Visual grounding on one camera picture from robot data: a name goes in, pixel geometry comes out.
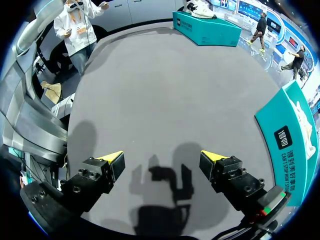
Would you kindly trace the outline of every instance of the teal display counter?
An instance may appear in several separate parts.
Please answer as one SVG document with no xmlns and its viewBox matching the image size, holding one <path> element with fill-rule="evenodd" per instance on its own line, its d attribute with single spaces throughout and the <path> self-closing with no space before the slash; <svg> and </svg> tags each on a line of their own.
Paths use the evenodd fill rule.
<svg viewBox="0 0 320 240">
<path fill-rule="evenodd" d="M 184 11 L 173 12 L 173 27 L 199 46 L 236 47 L 242 30 L 220 18 L 196 18 Z"/>
<path fill-rule="evenodd" d="M 310 140 L 316 151 L 308 160 L 302 129 L 290 100 L 295 105 L 299 101 L 312 125 Z M 292 193 L 288 206 L 300 206 L 315 174 L 319 144 L 310 107 L 297 82 L 282 87 L 255 118 L 269 149 L 275 184 Z"/>
</svg>

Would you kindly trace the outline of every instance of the jeans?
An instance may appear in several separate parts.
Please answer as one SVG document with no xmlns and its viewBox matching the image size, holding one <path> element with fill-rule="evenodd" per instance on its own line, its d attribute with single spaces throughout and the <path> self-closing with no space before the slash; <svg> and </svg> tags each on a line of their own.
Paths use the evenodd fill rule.
<svg viewBox="0 0 320 240">
<path fill-rule="evenodd" d="M 290 62 L 288 65 L 281 66 L 281 70 L 291 70 L 293 69 L 293 80 L 297 79 L 299 68 L 293 66 L 294 62 Z"/>
<path fill-rule="evenodd" d="M 259 34 L 259 31 L 256 30 L 252 39 L 251 39 L 251 42 L 253 43 L 257 38 L 260 38 L 260 42 L 261 42 L 261 47 L 262 49 L 265 49 L 265 41 L 264 41 L 264 35 L 263 34 Z"/>
<path fill-rule="evenodd" d="M 70 56 L 72 64 L 78 70 L 81 76 L 84 74 L 86 63 L 90 58 L 92 52 L 94 51 L 96 45 L 97 42 L 91 43 L 90 45 Z"/>
</svg>

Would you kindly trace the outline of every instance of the black jacket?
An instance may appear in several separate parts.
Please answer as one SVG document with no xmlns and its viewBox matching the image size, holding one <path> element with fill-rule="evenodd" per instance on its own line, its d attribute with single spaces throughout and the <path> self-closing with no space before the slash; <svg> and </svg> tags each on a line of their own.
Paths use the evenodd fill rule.
<svg viewBox="0 0 320 240">
<path fill-rule="evenodd" d="M 256 29 L 259 32 L 262 32 L 262 34 L 265 34 L 266 27 L 267 27 L 267 20 L 264 16 L 262 16 L 258 22 L 258 25 L 256 26 Z"/>
</svg>

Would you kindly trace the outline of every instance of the beige object on shelf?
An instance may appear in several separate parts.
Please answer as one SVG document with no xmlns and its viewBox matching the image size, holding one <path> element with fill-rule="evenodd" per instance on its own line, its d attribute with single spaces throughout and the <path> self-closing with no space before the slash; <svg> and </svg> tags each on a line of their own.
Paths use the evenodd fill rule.
<svg viewBox="0 0 320 240">
<path fill-rule="evenodd" d="M 59 102 L 61 97 L 61 84 L 49 84 L 46 81 L 41 82 L 42 89 L 47 89 L 45 96 L 50 99 L 54 104 Z"/>
</svg>

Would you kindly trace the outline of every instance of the gray carpet floor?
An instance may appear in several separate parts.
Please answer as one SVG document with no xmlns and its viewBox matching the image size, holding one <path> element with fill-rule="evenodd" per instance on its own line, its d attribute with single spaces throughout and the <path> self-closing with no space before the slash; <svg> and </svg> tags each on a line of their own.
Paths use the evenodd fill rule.
<svg viewBox="0 0 320 240">
<path fill-rule="evenodd" d="M 243 48 L 197 46 L 170 25 L 141 26 L 98 43 L 71 112 L 69 167 L 73 176 L 88 157 L 123 150 L 125 171 L 82 217 L 127 234 L 152 229 L 209 240 L 243 214 L 211 188 L 199 169 L 200 151 L 237 156 L 269 190 L 273 170 L 254 115 L 279 87 Z M 166 180 L 152 179 L 154 166 Z M 178 189 L 192 184 L 191 197 L 173 199 L 172 174 Z"/>
</svg>

